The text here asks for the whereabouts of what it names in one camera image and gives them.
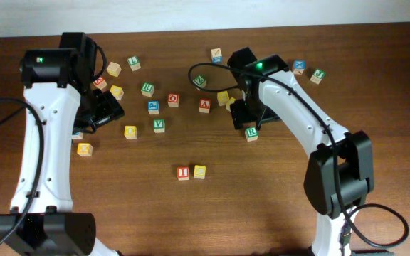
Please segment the yellow C letter block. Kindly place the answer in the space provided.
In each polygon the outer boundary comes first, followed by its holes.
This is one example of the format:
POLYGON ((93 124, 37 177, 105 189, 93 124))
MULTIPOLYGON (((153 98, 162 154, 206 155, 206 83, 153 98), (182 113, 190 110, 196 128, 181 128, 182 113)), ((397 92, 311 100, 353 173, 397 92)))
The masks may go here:
POLYGON ((205 179, 206 177, 206 167, 201 165, 194 166, 194 178, 205 179))

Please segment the red I letter block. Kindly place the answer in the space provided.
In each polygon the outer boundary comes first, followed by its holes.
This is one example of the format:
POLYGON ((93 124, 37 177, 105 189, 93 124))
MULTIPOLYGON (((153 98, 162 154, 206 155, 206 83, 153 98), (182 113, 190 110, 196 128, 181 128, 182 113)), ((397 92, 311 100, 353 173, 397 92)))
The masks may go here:
POLYGON ((189 180, 189 168, 187 166, 180 166, 177 168, 177 178, 179 181, 189 180))

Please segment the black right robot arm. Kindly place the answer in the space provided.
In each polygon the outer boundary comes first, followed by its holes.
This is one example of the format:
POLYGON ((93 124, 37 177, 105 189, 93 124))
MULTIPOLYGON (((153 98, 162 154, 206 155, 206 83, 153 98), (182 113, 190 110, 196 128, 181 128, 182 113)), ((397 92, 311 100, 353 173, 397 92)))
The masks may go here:
POLYGON ((351 255, 351 230, 343 212, 355 218, 374 189, 370 138, 363 131, 348 132, 324 113, 279 56, 259 60, 250 48, 242 48, 227 65, 243 91, 243 99, 231 105, 234 127, 280 119, 308 156, 303 188, 317 212, 309 255, 351 255))

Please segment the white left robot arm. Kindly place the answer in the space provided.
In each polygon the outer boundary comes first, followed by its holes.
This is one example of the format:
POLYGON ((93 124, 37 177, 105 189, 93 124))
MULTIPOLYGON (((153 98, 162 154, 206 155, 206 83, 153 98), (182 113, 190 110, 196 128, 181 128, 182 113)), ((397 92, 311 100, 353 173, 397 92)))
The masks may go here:
POLYGON ((92 134, 124 111, 110 92, 92 89, 102 48, 83 32, 65 32, 53 49, 21 60, 26 131, 21 173, 0 244, 20 255, 113 255, 91 213, 73 211, 70 155, 75 133, 92 134))

